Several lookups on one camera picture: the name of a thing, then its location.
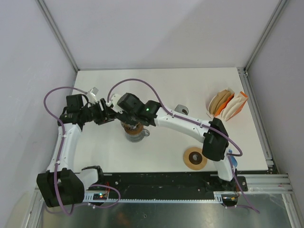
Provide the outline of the clear grey glass dripper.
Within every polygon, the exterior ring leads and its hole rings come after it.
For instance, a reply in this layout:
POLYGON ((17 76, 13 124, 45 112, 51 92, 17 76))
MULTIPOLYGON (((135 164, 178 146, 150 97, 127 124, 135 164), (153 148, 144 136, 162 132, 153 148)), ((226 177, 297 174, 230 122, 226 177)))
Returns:
POLYGON ((122 126, 123 128, 125 128, 125 129, 129 129, 129 130, 131 130, 131 129, 134 128, 133 125, 129 125, 129 124, 124 123, 124 122, 121 122, 121 126, 122 126))

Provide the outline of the glass server with handle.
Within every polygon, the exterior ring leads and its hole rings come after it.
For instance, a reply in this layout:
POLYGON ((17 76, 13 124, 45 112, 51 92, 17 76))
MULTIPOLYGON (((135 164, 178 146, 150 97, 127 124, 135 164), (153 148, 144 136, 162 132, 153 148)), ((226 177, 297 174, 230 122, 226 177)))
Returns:
POLYGON ((143 138, 148 137, 149 135, 150 135, 150 132, 147 129, 143 129, 142 131, 140 131, 139 133, 136 133, 136 134, 125 133, 126 139, 132 143, 136 143, 136 142, 138 143, 143 138))

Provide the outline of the blue ribbed dripper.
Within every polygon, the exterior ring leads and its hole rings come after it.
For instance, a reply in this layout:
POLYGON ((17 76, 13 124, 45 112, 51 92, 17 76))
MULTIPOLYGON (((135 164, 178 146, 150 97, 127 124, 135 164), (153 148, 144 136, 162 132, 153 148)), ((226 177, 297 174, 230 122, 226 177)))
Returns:
POLYGON ((233 166, 234 166, 234 168, 236 168, 237 167, 237 165, 238 165, 238 163, 237 163, 237 160, 235 159, 235 157, 234 156, 230 156, 230 158, 231 158, 231 162, 232 162, 232 164, 233 164, 233 166))

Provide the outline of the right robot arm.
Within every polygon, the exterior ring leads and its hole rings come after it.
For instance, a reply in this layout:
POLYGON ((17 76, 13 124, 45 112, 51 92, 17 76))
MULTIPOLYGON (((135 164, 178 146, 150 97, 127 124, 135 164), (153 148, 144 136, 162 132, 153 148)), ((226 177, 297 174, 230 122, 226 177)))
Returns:
POLYGON ((236 185, 228 153, 228 134, 220 119, 213 122, 189 117, 183 112, 162 107, 159 102, 149 100, 143 103, 131 94, 110 96, 111 108, 117 118, 128 125, 141 123, 144 126, 164 127, 188 135, 202 143, 202 154, 213 161, 219 185, 223 190, 231 190, 236 185))

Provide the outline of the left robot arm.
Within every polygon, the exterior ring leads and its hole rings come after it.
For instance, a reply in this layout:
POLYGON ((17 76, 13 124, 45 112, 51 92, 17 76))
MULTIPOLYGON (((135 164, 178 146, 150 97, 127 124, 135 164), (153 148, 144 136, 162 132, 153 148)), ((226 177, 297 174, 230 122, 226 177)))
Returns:
POLYGON ((66 106, 58 123, 58 138, 52 160, 44 173, 37 176, 37 185, 49 208, 83 202, 86 190, 101 190, 96 200, 105 200, 108 188, 103 188, 104 174, 99 165, 87 166, 74 172, 78 140, 86 123, 102 125, 113 121, 114 115, 104 99, 91 101, 88 95, 66 97, 66 106))

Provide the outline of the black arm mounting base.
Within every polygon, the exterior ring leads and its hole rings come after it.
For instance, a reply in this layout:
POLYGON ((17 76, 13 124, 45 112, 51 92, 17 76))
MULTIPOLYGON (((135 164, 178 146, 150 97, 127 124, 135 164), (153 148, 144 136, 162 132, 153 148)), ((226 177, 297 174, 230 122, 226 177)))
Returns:
POLYGON ((121 195, 144 196, 181 196, 182 193, 194 193, 198 196, 211 195, 216 191, 236 192, 247 191, 245 177, 238 177, 235 180, 225 181, 212 172, 116 172, 104 173, 104 176, 97 184, 109 185, 116 188, 121 195))

